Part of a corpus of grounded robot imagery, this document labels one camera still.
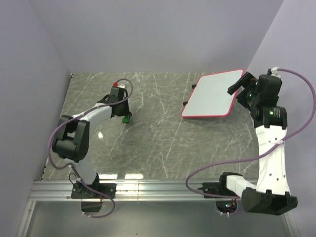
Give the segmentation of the green whiteboard eraser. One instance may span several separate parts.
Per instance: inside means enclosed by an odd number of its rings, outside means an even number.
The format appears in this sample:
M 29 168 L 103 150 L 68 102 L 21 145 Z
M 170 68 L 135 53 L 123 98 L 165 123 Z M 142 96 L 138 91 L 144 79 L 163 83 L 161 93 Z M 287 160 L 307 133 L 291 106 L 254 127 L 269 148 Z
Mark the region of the green whiteboard eraser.
M 130 122 L 130 116 L 124 116 L 122 122 L 128 124 Z

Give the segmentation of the pink framed whiteboard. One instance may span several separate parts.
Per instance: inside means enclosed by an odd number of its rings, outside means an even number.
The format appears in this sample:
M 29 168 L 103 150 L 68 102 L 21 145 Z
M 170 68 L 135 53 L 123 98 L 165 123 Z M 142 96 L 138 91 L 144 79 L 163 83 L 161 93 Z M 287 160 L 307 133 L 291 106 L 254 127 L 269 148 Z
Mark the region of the pink framed whiteboard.
M 237 69 L 202 76 L 181 113 L 183 118 L 226 117 L 232 110 L 237 93 L 227 93 L 230 86 L 243 76 Z

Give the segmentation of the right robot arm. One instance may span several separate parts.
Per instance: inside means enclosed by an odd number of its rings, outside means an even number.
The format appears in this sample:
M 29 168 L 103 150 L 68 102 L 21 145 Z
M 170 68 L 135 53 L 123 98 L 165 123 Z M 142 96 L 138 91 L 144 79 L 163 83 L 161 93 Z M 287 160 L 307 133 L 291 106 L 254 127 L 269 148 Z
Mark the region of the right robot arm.
M 235 193 L 245 212 L 282 215 L 298 205 L 290 194 L 286 177 L 284 138 L 287 135 L 287 111 L 277 105 L 282 86 L 275 75 L 255 78 L 246 72 L 228 88 L 233 94 L 240 87 L 237 102 L 250 111 L 259 145 L 259 176 L 256 185 L 240 174 L 223 174 L 218 192 L 227 198 Z

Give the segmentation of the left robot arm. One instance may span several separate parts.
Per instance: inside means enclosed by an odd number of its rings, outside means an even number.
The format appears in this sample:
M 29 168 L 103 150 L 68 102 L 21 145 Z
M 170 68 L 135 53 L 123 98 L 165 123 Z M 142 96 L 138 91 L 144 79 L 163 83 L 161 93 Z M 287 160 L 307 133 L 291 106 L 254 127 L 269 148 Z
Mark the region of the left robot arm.
M 122 85 L 114 83 L 110 93 L 92 108 L 73 116 L 63 115 L 59 119 L 51 150 L 71 166 L 77 177 L 75 189 L 88 198 L 95 198 L 102 192 L 99 175 L 87 158 L 90 134 L 102 122 L 113 117 L 121 117 L 123 123 L 129 123 L 132 116 L 129 96 Z

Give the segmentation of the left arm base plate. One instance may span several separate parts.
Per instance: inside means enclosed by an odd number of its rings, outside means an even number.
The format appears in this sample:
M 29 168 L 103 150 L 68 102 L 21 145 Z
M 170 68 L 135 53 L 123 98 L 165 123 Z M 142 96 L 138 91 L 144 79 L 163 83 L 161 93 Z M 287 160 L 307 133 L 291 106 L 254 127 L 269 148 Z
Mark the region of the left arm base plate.
M 100 193 L 103 193 L 111 198 L 115 197 L 116 193 L 116 184 L 109 183 L 109 184 L 96 184 L 96 185 L 88 185 L 91 189 L 94 189 Z M 89 189 L 87 189 L 82 183 L 76 182 L 73 185 L 72 199 L 93 199 L 93 198 L 104 198 L 102 195 L 97 194 Z

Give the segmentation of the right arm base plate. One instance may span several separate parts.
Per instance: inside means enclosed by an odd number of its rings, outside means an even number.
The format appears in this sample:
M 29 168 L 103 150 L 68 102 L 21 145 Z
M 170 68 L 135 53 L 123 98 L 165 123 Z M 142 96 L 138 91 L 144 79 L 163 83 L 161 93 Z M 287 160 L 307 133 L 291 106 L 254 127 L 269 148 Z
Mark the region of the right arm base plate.
M 198 188 L 204 194 L 225 196 L 226 192 L 222 189 L 219 182 L 204 182 L 202 186 Z

